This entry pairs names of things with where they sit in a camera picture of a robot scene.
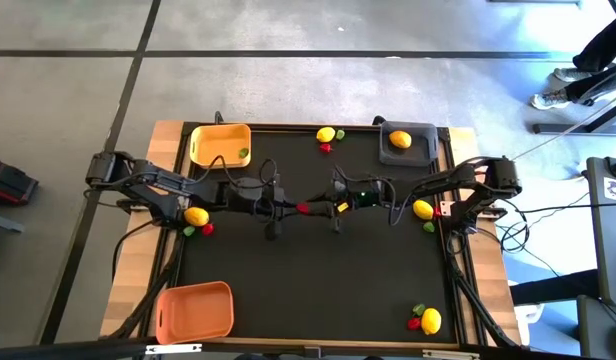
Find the red object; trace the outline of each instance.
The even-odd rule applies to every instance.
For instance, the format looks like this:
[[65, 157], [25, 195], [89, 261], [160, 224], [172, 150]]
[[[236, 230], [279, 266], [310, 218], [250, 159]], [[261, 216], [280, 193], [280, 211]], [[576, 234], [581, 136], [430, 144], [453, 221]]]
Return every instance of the red object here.
[[306, 215], [310, 213], [310, 205], [306, 203], [297, 204], [297, 211]]
[[214, 232], [215, 232], [215, 225], [213, 224], [206, 224], [201, 228], [201, 233], [206, 236], [210, 236]]
[[419, 330], [420, 328], [421, 328], [420, 318], [412, 318], [408, 320], [408, 330], [414, 331], [414, 330]]
[[321, 144], [319, 145], [319, 150], [321, 150], [324, 154], [330, 154], [332, 151], [332, 146], [330, 144]]

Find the metal stand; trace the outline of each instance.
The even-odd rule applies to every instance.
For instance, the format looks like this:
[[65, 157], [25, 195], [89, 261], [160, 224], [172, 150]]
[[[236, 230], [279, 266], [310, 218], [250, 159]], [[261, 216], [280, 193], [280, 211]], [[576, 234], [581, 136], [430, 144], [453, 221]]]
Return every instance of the metal stand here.
[[[616, 106], [608, 110], [590, 124], [581, 125], [570, 131], [570, 135], [605, 135], [616, 136]], [[532, 131], [535, 134], [558, 135], [570, 129], [572, 125], [567, 124], [534, 124]]]
[[10, 231], [16, 231], [18, 233], [22, 233], [24, 232], [24, 226], [14, 222], [12, 220], [8, 220], [6, 218], [3, 218], [0, 216], [0, 228], [2, 229], [6, 229], [6, 230], [10, 230]]
[[581, 271], [550, 278], [531, 281], [510, 287], [512, 302], [517, 305], [537, 304], [551, 301], [575, 299], [579, 295], [599, 298], [599, 273], [597, 269]]

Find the yellow lemon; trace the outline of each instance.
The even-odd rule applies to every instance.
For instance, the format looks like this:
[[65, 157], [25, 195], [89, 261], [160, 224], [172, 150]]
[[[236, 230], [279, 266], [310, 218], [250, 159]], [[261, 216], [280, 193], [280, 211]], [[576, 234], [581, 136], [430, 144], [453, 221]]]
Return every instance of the yellow lemon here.
[[210, 216], [208, 212], [202, 208], [191, 207], [184, 211], [184, 219], [192, 226], [204, 226], [208, 224]]
[[417, 200], [412, 204], [412, 209], [415, 211], [415, 215], [419, 216], [423, 220], [432, 220], [433, 210], [432, 206], [423, 200]]
[[335, 129], [329, 126], [321, 128], [319, 129], [319, 131], [317, 131], [317, 140], [319, 140], [319, 142], [330, 142], [330, 140], [335, 137], [336, 133], [337, 132], [335, 131]]
[[434, 335], [441, 328], [441, 314], [433, 308], [428, 308], [424, 311], [421, 317], [421, 329], [426, 335]]
[[412, 138], [410, 134], [405, 131], [393, 131], [390, 136], [390, 142], [398, 148], [408, 149], [410, 144], [412, 144]]

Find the sneaker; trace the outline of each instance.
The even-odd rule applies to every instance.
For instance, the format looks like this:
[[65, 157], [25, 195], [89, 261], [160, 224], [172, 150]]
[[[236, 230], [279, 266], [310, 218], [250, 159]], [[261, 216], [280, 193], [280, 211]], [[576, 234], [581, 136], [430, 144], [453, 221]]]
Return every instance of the sneaker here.
[[581, 71], [577, 68], [556, 68], [555, 71], [552, 72], [552, 74], [555, 75], [557, 79], [565, 82], [573, 82], [592, 76], [591, 73], [587, 71]]
[[561, 89], [552, 91], [545, 94], [537, 94], [530, 99], [530, 104], [539, 110], [546, 110], [551, 108], [565, 108], [570, 104], [566, 90]]

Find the orange basket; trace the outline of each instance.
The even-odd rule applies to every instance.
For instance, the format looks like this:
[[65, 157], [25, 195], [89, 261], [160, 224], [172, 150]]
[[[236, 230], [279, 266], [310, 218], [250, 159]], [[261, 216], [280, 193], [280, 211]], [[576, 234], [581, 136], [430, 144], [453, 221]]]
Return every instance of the orange basket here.
[[[242, 149], [248, 149], [248, 154], [241, 158]], [[247, 166], [251, 158], [250, 127], [246, 124], [207, 125], [199, 126], [190, 136], [190, 160], [204, 169], [221, 155], [226, 161], [226, 167], [238, 168]], [[223, 167], [217, 160], [213, 169]]]
[[155, 314], [160, 344], [226, 336], [234, 322], [232, 291], [223, 281], [167, 289]]

